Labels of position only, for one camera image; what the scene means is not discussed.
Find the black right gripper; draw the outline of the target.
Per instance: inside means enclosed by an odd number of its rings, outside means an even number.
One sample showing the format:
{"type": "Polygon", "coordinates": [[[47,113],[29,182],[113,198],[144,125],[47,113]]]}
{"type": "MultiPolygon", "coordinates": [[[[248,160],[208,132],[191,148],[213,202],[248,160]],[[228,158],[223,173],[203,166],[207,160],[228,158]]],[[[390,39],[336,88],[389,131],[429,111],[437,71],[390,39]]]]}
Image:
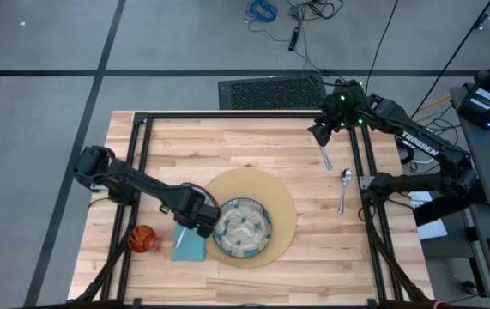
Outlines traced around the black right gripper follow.
{"type": "Polygon", "coordinates": [[[341,112],[323,109],[322,115],[318,117],[318,124],[312,126],[312,134],[319,145],[326,146],[332,131],[346,129],[347,123],[341,112]]]}

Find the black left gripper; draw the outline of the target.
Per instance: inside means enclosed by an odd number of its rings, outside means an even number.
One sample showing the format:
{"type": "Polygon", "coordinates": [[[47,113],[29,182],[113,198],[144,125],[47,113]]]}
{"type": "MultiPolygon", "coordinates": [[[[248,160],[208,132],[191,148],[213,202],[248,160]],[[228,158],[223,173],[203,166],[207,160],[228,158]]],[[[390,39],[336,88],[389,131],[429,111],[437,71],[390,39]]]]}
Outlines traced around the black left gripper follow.
{"type": "Polygon", "coordinates": [[[174,207],[174,220],[184,227],[198,227],[197,234],[207,239],[220,217],[215,199],[206,190],[184,188],[182,199],[174,207]]]}

